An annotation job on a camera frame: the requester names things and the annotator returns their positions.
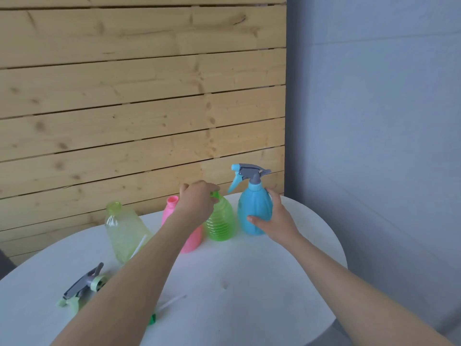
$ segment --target bottle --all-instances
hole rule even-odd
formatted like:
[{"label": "bottle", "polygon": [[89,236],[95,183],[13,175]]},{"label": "bottle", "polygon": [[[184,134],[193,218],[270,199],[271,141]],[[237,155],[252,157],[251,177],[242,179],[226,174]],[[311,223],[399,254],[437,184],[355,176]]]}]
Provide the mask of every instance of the bottle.
[{"label": "bottle", "polygon": [[211,196],[217,198],[219,203],[214,205],[213,213],[203,227],[210,239],[223,242],[234,235],[234,210],[229,201],[219,192],[213,192]]},{"label": "bottle", "polygon": [[152,238],[152,233],[135,211],[123,208],[119,202],[107,204],[106,230],[115,257],[122,264],[131,258],[140,244],[143,246]]},{"label": "bottle", "polygon": [[248,222],[247,216],[257,216],[265,221],[272,217],[272,199],[261,183],[261,177],[271,173],[271,170],[263,169],[253,164],[234,164],[235,178],[229,187],[229,192],[244,179],[250,179],[248,188],[240,196],[237,207],[237,218],[240,227],[248,234],[264,234],[261,228]]},{"label": "bottle", "polygon": [[[168,216],[170,216],[173,213],[178,201],[179,201],[178,196],[172,196],[166,200],[166,207],[163,210],[163,215],[162,215],[162,226],[165,223]],[[187,252],[191,252],[197,249],[197,247],[200,245],[202,241],[202,231],[203,231],[202,226],[199,226],[196,229],[194,229],[194,231],[189,236],[189,238],[187,238],[186,243],[181,249],[182,254],[185,254]]]}]

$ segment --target wooden plank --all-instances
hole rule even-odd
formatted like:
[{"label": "wooden plank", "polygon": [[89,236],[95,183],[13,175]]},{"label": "wooden plank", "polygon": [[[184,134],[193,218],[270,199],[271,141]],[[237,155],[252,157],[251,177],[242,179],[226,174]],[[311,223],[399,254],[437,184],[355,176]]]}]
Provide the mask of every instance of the wooden plank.
[{"label": "wooden plank", "polygon": [[[277,192],[282,192],[284,190],[284,172],[280,171],[278,173],[272,173],[264,177],[263,183],[266,187],[271,187],[275,189]],[[232,184],[232,182],[227,182],[225,184],[221,184],[221,191],[222,195],[227,194],[227,189]],[[248,186],[248,180],[239,184],[236,189],[232,193],[238,193],[244,191]],[[166,199],[171,195],[165,197],[159,197],[155,199],[146,200],[143,202],[132,203],[128,205],[124,205],[128,208],[135,209],[135,211],[139,215],[145,215],[147,213],[152,213],[156,211],[161,211],[164,209],[164,205],[166,203]],[[3,241],[4,238],[8,238],[8,241],[3,241],[0,243],[0,248],[3,248],[8,253],[14,253],[15,255],[21,255],[24,252],[28,252],[33,248],[39,248],[39,250],[44,249],[48,245],[65,238],[71,234],[76,232],[82,231],[84,229],[90,228],[95,226],[96,224],[103,224],[106,216],[105,210],[98,210],[88,215],[91,216],[94,223],[84,224],[84,225],[76,225],[73,227],[68,227],[60,230],[50,230],[49,232],[43,233],[35,233],[32,231],[26,231],[26,227],[20,227],[15,229],[10,229],[6,231],[0,232],[0,242]],[[67,219],[75,219],[77,216],[72,216]],[[57,220],[43,222],[48,223],[49,228],[52,228],[52,223],[56,222]]]},{"label": "wooden plank", "polygon": [[278,48],[0,70],[0,117],[283,85],[285,56]]},{"label": "wooden plank", "polygon": [[11,197],[284,145],[285,118],[0,163]]},{"label": "wooden plank", "polygon": [[0,161],[283,116],[285,86],[273,86],[6,119]]},{"label": "wooden plank", "polygon": [[75,227],[63,228],[49,233],[42,233],[31,237],[9,240],[0,243],[0,250],[8,256],[16,256],[24,253],[45,249],[71,234],[94,227],[95,224],[79,225]]},{"label": "wooden plank", "polygon": [[29,260],[32,256],[35,254],[39,253],[41,250],[38,251],[33,251],[33,252],[28,252],[26,254],[21,254],[21,255],[16,255],[10,257],[10,260],[16,265],[19,266],[21,263],[24,263],[25,261]]},{"label": "wooden plank", "polygon": [[2,11],[0,67],[257,50],[285,37],[283,5]]},{"label": "wooden plank", "polygon": [[2,8],[279,4],[286,0],[0,0]]},{"label": "wooden plank", "polygon": [[[263,184],[265,187],[274,188],[277,192],[284,191],[284,177],[285,172],[279,171],[277,173],[271,173],[263,178]],[[227,194],[227,190],[232,182],[220,184],[221,190],[219,191],[223,196]],[[243,192],[248,187],[248,180],[241,182],[230,194]],[[151,214],[156,211],[162,211],[165,207],[166,199],[171,197],[170,194],[164,197],[158,197],[154,199],[144,200],[141,202],[125,204],[125,207],[134,209],[138,215]],[[92,211],[86,214],[74,215],[65,217],[62,219],[51,220],[41,223],[35,223],[33,225],[8,229],[0,231],[0,242],[9,240],[25,238],[34,236],[37,234],[48,233],[57,231],[61,228],[75,228],[81,225],[84,226],[97,226],[104,223],[106,217],[106,210]]]},{"label": "wooden plank", "polygon": [[174,193],[181,183],[205,179],[221,184],[233,179],[230,165],[255,163],[278,172],[284,169],[285,148],[276,147],[193,164],[122,176],[83,185],[0,200],[0,230],[84,214],[110,201],[135,203]]}]

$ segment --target table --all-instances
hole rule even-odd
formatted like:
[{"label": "table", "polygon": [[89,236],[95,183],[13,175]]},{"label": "table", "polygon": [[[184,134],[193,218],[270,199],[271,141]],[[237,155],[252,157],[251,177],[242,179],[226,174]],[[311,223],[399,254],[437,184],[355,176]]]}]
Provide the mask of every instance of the table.
[{"label": "table", "polygon": [[[234,211],[240,193],[227,196]],[[343,248],[314,211],[287,197],[282,203],[300,232],[347,267]],[[141,218],[156,232],[162,212]],[[78,278],[99,262],[113,275],[116,261],[104,226],[55,243],[0,280],[0,345],[49,345],[71,319],[55,306]],[[176,260],[158,305],[181,295],[157,315],[142,345],[292,345],[321,335],[335,317],[295,259],[266,235],[239,230],[225,242],[206,239]]]}]

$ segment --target pink bottle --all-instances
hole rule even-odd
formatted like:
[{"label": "pink bottle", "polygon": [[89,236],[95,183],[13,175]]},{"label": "pink bottle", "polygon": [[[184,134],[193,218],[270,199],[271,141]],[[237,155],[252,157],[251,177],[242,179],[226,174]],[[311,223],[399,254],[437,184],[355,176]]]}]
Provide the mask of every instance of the pink bottle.
[{"label": "pink bottle", "polygon": [[[178,196],[172,196],[166,200],[166,207],[163,210],[163,215],[162,215],[162,225],[165,223],[167,217],[173,213],[178,201],[179,201]],[[201,241],[202,241],[202,226],[199,226],[192,232],[189,238],[187,238],[186,244],[184,244],[184,246],[181,249],[181,253],[184,254],[186,252],[191,252],[197,249]]]}]

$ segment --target hand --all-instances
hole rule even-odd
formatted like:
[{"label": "hand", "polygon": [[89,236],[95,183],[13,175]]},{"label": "hand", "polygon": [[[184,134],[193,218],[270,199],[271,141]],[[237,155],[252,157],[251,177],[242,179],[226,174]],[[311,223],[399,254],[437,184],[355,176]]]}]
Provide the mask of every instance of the hand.
[{"label": "hand", "polygon": [[299,238],[301,234],[290,213],[282,205],[280,194],[269,188],[267,191],[271,195],[273,203],[271,220],[264,221],[256,216],[248,216],[247,220],[261,228],[274,242],[286,247],[291,241]]},{"label": "hand", "polygon": [[203,180],[191,185],[186,183],[179,189],[179,202],[174,214],[183,215],[187,221],[196,223],[196,227],[208,220],[213,212],[213,206],[219,200],[211,197],[211,192],[219,191],[219,186]]}]

